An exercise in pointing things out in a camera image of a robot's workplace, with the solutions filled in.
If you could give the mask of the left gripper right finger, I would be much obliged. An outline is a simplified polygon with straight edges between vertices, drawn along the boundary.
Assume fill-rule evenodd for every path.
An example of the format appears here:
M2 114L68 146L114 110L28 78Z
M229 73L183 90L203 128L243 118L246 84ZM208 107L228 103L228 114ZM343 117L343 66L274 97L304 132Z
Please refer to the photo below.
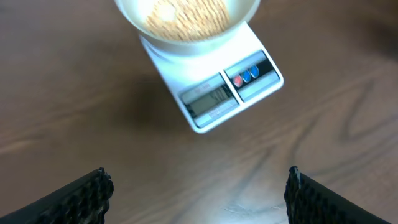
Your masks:
M322 184L289 169L284 200L290 224L389 224Z

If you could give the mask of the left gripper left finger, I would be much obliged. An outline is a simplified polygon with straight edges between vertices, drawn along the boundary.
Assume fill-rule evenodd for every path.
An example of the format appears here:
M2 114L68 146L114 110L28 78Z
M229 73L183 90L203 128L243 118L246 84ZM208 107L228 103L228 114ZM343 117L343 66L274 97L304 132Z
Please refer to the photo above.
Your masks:
M102 168L1 217L1 224L104 224L114 192Z

